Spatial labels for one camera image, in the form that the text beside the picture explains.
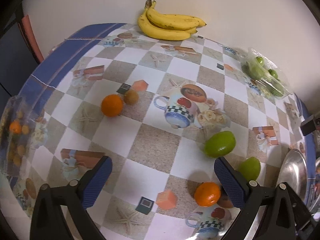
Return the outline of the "black power adapter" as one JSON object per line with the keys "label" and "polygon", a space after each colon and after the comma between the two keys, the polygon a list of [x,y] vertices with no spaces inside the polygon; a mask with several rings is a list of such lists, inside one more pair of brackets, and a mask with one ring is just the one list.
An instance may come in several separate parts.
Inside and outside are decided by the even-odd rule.
{"label": "black power adapter", "polygon": [[306,120],[304,120],[301,125],[300,129],[304,136],[307,136],[310,133],[313,133],[315,130],[319,131],[320,126],[320,117],[311,115]]}

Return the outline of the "clear bag of green fruits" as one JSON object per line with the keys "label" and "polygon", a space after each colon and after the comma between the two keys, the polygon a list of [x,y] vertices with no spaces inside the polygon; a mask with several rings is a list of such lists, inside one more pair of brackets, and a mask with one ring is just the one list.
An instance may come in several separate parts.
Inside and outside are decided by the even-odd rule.
{"label": "clear bag of green fruits", "polygon": [[286,75],[270,59],[253,48],[241,58],[242,71],[265,98],[284,97],[293,93]]}

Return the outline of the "orange mandarin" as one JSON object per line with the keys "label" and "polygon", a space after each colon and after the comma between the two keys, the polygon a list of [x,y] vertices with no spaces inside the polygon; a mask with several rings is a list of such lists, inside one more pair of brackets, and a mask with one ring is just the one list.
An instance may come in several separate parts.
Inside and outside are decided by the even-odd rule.
{"label": "orange mandarin", "polygon": [[123,100],[117,94],[106,96],[101,102],[101,111],[107,117],[115,117],[123,110]]}
{"label": "orange mandarin", "polygon": [[221,197],[220,186],[214,182],[200,184],[194,193],[195,202],[202,207],[210,207]]}

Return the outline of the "small brownish kumquat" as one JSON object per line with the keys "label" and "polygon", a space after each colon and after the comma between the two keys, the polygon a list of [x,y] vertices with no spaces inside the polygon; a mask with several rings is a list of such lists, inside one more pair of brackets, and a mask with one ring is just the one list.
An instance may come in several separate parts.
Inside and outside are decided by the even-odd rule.
{"label": "small brownish kumquat", "polygon": [[124,102],[127,105],[134,105],[138,102],[139,100],[139,95],[135,90],[128,90],[125,94],[124,94]]}

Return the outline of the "red chair edge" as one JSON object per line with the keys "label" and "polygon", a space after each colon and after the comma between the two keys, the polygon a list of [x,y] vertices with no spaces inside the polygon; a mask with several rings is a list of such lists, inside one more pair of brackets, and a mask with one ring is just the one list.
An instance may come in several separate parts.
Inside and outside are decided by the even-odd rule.
{"label": "red chair edge", "polygon": [[30,18],[28,15],[25,15],[22,18],[22,27],[23,27],[24,33],[26,35],[28,44],[31,47],[31,51],[35,56],[35,59],[37,60],[38,63],[43,62],[44,57],[43,57],[43,55],[39,49],[39,46],[37,44],[35,35],[33,33],[32,27],[31,27]]}

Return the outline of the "large green mango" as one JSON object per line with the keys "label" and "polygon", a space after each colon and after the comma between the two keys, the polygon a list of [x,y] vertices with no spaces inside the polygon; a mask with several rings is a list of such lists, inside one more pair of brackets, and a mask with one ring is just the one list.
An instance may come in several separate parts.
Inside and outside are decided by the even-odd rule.
{"label": "large green mango", "polygon": [[222,131],[210,137],[204,145],[204,153],[211,158],[223,157],[232,152],[236,139],[231,131]]}

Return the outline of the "yellow banana bunch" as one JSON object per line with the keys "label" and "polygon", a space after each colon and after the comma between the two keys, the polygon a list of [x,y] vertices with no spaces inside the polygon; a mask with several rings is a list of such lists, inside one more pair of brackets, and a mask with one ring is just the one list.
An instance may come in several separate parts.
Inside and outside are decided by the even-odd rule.
{"label": "yellow banana bunch", "polygon": [[165,41],[183,41],[207,24],[201,18],[180,14],[161,14],[155,9],[156,1],[146,0],[138,18],[141,31],[150,38]]}

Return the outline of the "clear box of small oranges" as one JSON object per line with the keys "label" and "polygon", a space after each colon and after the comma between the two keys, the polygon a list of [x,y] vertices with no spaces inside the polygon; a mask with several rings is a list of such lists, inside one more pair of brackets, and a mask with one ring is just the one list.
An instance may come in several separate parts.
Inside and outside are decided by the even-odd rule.
{"label": "clear box of small oranges", "polygon": [[11,97],[1,116],[1,172],[18,177],[28,152],[33,124],[31,109],[21,96]]}

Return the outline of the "checkered printed tablecloth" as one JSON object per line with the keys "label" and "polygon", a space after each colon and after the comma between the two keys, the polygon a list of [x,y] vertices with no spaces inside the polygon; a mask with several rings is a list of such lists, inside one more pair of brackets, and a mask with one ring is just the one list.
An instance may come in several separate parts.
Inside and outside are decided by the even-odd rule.
{"label": "checkered printed tablecloth", "polygon": [[[135,90],[139,100],[124,102]],[[276,181],[285,146],[311,152],[285,105],[295,95],[266,99],[240,72],[235,52],[206,38],[158,41],[126,24],[84,27],[58,46],[31,74],[21,94],[41,116],[18,177],[1,177],[1,212],[19,239],[28,239],[41,184],[62,186],[85,171],[65,148],[101,151],[113,171],[88,212],[107,239],[185,239],[185,217],[197,209],[192,193],[216,181],[204,142],[222,121],[236,139],[227,160],[256,157],[260,184]],[[123,110],[101,111],[117,94]]]}

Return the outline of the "round steel tray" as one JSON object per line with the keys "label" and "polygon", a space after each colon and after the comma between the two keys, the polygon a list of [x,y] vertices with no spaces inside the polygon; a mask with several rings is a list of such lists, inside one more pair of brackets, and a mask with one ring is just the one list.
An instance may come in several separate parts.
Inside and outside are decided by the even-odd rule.
{"label": "round steel tray", "polygon": [[312,215],[319,212],[319,179],[310,179],[304,155],[296,148],[286,155],[280,168],[277,185],[288,185],[301,198]]}

